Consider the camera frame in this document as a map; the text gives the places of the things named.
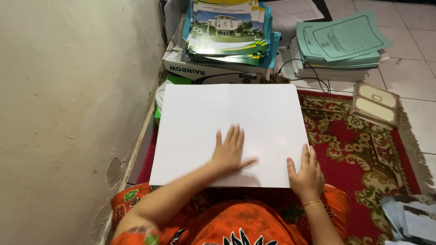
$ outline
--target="wall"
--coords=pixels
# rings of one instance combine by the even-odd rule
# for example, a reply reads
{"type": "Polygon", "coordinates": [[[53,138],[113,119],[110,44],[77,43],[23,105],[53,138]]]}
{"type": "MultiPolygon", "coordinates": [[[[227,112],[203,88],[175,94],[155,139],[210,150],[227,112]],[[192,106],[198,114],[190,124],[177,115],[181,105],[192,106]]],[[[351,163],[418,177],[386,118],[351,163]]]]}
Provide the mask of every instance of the wall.
{"type": "Polygon", "coordinates": [[[0,3],[1,244],[99,241],[163,51],[157,0],[0,3]]]}

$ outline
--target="orange patterned dress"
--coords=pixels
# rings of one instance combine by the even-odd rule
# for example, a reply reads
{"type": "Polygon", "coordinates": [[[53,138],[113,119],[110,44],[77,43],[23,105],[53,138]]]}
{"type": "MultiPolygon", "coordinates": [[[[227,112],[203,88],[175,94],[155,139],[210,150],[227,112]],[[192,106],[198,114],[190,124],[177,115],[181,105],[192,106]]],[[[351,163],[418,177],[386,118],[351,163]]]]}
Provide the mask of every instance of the orange patterned dress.
{"type": "MultiPolygon", "coordinates": [[[[111,200],[113,228],[151,192],[148,183],[119,192],[111,200]]],[[[342,240],[346,238],[347,195],[324,186],[321,200],[342,240]]],[[[194,197],[158,231],[135,227],[112,245],[307,245],[311,244],[301,203],[286,188],[208,188],[194,197]]]]}

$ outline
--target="sleeve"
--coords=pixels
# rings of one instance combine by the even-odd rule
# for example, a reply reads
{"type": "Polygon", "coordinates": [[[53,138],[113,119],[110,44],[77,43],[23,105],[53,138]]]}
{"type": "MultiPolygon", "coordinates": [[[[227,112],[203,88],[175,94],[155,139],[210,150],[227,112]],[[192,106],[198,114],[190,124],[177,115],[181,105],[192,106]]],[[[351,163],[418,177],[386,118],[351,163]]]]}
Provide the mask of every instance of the sleeve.
{"type": "Polygon", "coordinates": [[[138,226],[121,233],[111,245],[159,245],[159,232],[154,226],[138,226]]]}

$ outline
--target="green box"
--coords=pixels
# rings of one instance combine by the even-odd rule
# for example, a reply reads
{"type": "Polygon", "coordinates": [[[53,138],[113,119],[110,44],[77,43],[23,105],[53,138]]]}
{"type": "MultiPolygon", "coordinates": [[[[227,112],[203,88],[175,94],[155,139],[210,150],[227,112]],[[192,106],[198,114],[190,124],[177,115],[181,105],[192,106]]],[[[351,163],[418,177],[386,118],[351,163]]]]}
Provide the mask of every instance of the green box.
{"type": "MultiPolygon", "coordinates": [[[[190,85],[192,83],[192,81],[190,79],[183,78],[183,77],[175,77],[175,76],[171,76],[171,75],[168,75],[165,80],[169,80],[170,82],[172,82],[174,84],[190,85]]],[[[159,125],[160,116],[161,116],[160,111],[159,111],[158,107],[156,107],[156,111],[154,113],[154,120],[156,121],[157,125],[159,125]]]]}

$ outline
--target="white plastic bag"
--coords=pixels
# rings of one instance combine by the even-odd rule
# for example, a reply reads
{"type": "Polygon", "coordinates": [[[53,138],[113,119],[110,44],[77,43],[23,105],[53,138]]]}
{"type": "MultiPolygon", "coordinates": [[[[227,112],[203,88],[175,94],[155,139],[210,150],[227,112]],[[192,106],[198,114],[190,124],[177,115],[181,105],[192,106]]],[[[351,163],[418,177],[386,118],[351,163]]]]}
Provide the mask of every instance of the white plastic bag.
{"type": "Polygon", "coordinates": [[[166,80],[163,84],[156,90],[156,105],[159,109],[159,112],[162,113],[162,106],[164,105],[164,94],[165,94],[165,86],[167,84],[173,84],[170,80],[166,80]]]}

